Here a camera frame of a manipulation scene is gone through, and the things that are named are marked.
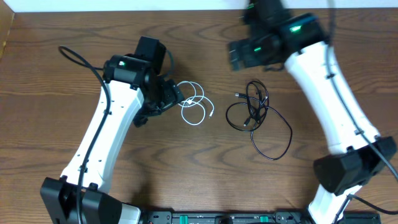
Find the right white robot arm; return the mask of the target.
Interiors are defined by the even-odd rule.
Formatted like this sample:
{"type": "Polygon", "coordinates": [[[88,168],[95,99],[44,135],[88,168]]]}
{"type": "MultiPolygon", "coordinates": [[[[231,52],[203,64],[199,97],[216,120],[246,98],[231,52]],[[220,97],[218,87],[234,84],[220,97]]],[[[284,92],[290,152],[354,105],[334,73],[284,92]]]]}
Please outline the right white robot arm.
{"type": "Polygon", "coordinates": [[[311,13],[293,16],[280,0],[250,1],[243,14],[247,39],[229,43],[233,70],[262,66],[286,70],[299,84],[326,137],[328,155],[313,163],[319,181],[298,223],[379,223],[384,209],[349,212],[358,191],[397,152],[392,137],[382,137],[360,108],[347,84],[333,49],[333,31],[325,32],[311,13]]]}

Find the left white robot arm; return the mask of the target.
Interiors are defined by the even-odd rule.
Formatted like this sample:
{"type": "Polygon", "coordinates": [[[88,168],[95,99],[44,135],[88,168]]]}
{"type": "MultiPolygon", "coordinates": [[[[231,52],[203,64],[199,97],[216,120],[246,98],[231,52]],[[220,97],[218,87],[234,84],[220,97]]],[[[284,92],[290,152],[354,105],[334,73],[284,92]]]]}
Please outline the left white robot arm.
{"type": "Polygon", "coordinates": [[[141,209],[109,195],[113,170],[130,125],[140,127],[183,100],[173,80],[161,75],[167,48],[142,36],[134,53],[113,55],[100,75],[93,118],[59,179],[45,178],[40,196],[53,223],[139,223],[141,209]]]}

